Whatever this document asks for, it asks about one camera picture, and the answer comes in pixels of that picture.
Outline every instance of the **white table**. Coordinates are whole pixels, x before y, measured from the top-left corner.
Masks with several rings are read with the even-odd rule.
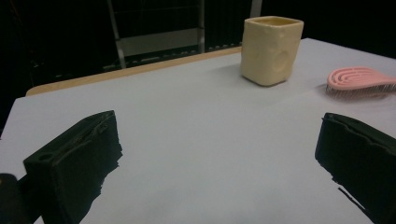
[[[0,171],[21,178],[24,158],[115,110],[120,167],[81,223],[372,223],[314,153],[326,112],[396,136],[395,95],[347,103],[324,93],[333,69],[396,75],[396,61],[307,38],[291,78],[271,88],[242,78],[239,63],[235,53],[17,99]]]

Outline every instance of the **brush handle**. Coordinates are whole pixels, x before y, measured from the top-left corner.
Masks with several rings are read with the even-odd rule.
[[[396,87],[396,77],[386,76],[369,67],[345,67],[332,71],[327,83],[331,88],[341,91],[384,85]]]

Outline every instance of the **wooden table edge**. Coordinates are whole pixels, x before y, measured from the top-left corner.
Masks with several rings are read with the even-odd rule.
[[[58,91],[58,90],[67,89],[67,88],[71,88],[71,87],[76,87],[76,86],[91,84],[91,83],[95,83],[95,82],[110,80],[110,79],[117,78],[117,77],[128,77],[128,76],[139,74],[139,73],[145,73],[145,72],[154,71],[154,70],[158,70],[158,69],[162,69],[162,68],[166,68],[166,67],[181,65],[183,63],[193,63],[193,62],[197,62],[197,61],[201,61],[201,60],[206,60],[206,59],[210,59],[210,58],[215,58],[215,57],[239,53],[239,52],[241,52],[241,47],[230,48],[230,49],[221,49],[221,50],[211,51],[208,53],[196,54],[196,55],[192,55],[192,56],[188,56],[188,57],[177,58],[177,59],[158,62],[158,63],[150,63],[150,64],[140,65],[140,66],[136,66],[136,67],[125,68],[125,69],[121,69],[121,70],[101,73],[101,74],[97,74],[97,75],[78,77],[78,78],[73,78],[73,79],[69,79],[69,80],[65,80],[65,81],[53,82],[53,83],[33,87],[32,89],[30,89],[29,91],[26,92],[26,96],[36,95],[36,94],[49,92],[49,91]]]

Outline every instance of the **cream ceramic cup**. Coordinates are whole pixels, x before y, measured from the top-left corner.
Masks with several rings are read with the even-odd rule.
[[[284,17],[246,19],[242,39],[242,76],[262,86],[287,80],[303,28],[303,21]]]

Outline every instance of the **pink hair brush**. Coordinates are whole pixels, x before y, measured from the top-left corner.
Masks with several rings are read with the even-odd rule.
[[[345,67],[332,71],[326,92],[334,97],[361,98],[396,92],[396,77],[369,67]]]

